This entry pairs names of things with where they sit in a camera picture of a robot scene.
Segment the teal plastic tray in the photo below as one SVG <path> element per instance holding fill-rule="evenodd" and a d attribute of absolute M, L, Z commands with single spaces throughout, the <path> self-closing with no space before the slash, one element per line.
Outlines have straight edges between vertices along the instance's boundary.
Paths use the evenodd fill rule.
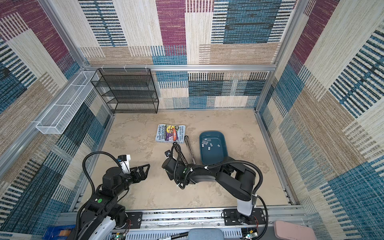
<path fill-rule="evenodd" d="M 221 163 L 228 157 L 225 136 L 219 131 L 202 132 L 199 136 L 203 165 Z"/>

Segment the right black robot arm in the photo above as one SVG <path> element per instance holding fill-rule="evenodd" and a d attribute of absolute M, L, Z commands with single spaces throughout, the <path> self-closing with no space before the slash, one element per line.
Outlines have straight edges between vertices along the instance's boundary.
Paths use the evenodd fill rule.
<path fill-rule="evenodd" d="M 211 165 L 189 164 L 184 161 L 178 143 L 173 143 L 165 156 L 162 168 L 180 189 L 201 182 L 216 182 L 237 199 L 237 212 L 230 217 L 243 225 L 255 222 L 253 209 L 260 198 L 257 191 L 264 180 L 262 171 L 255 164 L 230 157 Z"/>

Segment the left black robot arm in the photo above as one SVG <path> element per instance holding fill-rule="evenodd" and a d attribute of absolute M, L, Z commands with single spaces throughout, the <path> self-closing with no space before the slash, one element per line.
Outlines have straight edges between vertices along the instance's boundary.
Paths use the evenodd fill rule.
<path fill-rule="evenodd" d="M 102 183 L 96 187 L 87 172 L 86 162 L 94 155 L 110 157 L 116 164 L 106 170 Z M 140 183 L 148 177 L 151 165 L 129 167 L 129 156 L 115 158 L 103 151 L 92 152 L 82 162 L 83 172 L 88 179 L 92 194 L 78 210 L 76 225 L 68 236 L 69 240 L 103 240 L 114 229 L 123 229 L 125 235 L 132 227 L 133 221 L 126 213 L 126 207 L 119 204 L 123 192 L 128 193 L 132 184 Z"/>

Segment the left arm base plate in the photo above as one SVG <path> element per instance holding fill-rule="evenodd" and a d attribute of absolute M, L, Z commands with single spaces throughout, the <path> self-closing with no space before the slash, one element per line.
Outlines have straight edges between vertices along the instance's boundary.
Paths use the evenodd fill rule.
<path fill-rule="evenodd" d="M 143 212 L 126 212 L 127 221 L 123 229 L 140 229 L 143 219 Z"/>

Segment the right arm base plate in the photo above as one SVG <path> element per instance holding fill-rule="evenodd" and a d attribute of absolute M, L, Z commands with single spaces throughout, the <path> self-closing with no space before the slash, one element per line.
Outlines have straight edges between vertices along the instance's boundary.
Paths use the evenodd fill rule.
<path fill-rule="evenodd" d="M 226 226 L 264 225 L 266 223 L 263 209 L 253 209 L 250 216 L 241 215 L 237 209 L 224 209 L 222 214 Z"/>

